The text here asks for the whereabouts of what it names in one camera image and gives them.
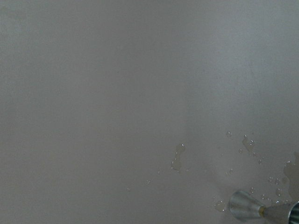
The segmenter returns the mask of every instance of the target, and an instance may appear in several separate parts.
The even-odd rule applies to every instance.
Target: gray surface
[[[237,224],[298,148],[298,37],[297,0],[1,1],[0,222]]]

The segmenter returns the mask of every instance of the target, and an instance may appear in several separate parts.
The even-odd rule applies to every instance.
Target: metal jigger
[[[228,208],[242,222],[265,218],[273,224],[299,224],[299,202],[266,208],[249,193],[239,190],[231,196]]]

